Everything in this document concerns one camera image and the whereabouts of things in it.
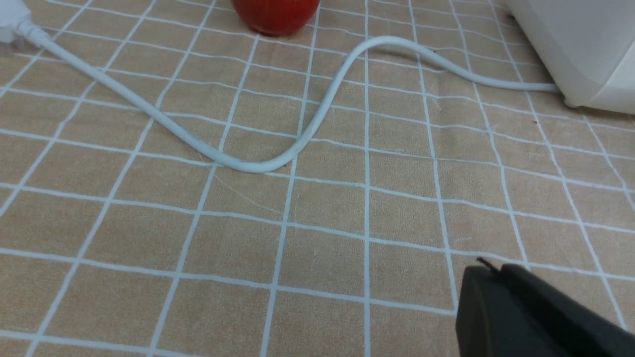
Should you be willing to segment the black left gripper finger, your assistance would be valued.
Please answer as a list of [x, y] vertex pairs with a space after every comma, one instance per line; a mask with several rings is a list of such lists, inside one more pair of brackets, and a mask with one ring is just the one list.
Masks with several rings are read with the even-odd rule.
[[632, 357], [635, 337], [516, 264], [463, 270], [462, 357]]

